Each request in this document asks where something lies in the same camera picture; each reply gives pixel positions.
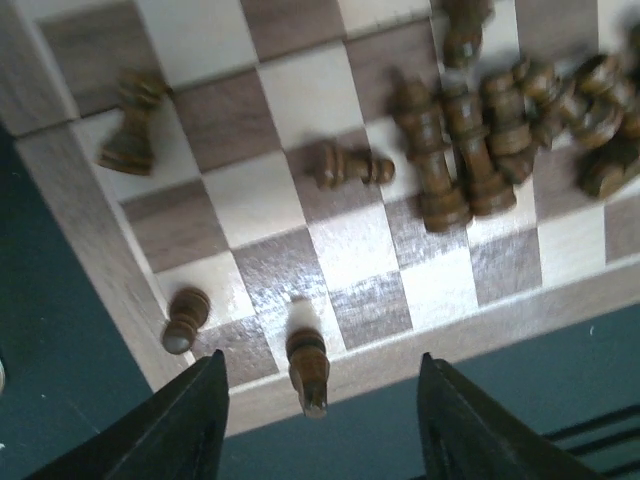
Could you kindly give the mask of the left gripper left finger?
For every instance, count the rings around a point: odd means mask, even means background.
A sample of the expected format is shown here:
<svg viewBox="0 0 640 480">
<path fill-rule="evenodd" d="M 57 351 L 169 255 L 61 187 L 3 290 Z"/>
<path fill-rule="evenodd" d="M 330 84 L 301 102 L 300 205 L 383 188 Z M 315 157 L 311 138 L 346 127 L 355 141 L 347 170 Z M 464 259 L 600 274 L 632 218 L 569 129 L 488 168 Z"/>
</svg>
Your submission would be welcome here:
<svg viewBox="0 0 640 480">
<path fill-rule="evenodd" d="M 204 356 L 31 479 L 216 479 L 229 415 L 224 353 Z"/>
</svg>

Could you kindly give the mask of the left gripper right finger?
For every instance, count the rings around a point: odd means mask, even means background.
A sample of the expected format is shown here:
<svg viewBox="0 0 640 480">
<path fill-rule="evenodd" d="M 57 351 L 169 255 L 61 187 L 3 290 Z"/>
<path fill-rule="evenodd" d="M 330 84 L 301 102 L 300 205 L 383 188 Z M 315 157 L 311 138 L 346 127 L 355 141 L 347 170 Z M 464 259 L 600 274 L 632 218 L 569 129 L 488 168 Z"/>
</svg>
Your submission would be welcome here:
<svg viewBox="0 0 640 480">
<path fill-rule="evenodd" d="M 417 413 L 427 479 L 598 479 L 447 361 L 421 360 Z"/>
</svg>

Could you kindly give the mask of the dark chess bishop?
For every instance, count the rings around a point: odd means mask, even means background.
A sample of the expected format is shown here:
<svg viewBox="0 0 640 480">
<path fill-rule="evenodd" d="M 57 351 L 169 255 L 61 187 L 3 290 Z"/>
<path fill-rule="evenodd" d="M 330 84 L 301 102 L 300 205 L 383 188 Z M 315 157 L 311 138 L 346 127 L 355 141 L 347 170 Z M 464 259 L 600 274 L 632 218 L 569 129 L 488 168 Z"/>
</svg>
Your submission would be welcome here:
<svg viewBox="0 0 640 480">
<path fill-rule="evenodd" d="M 327 413 L 330 362 L 322 335 L 315 329 L 294 331 L 286 342 L 289 377 L 304 415 L 323 418 Z"/>
</svg>

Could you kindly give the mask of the dark chess pawn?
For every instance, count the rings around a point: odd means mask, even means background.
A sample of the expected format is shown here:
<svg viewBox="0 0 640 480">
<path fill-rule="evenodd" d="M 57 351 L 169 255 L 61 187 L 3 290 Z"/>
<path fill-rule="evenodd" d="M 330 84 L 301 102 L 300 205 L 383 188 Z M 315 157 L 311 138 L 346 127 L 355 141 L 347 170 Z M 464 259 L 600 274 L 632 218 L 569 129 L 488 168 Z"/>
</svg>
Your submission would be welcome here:
<svg viewBox="0 0 640 480">
<path fill-rule="evenodd" d="M 179 290 L 168 306 L 168 322 L 161 336 L 166 352 L 181 355 L 191 349 L 199 329 L 210 313 L 210 300 L 201 290 L 187 287 Z"/>
</svg>

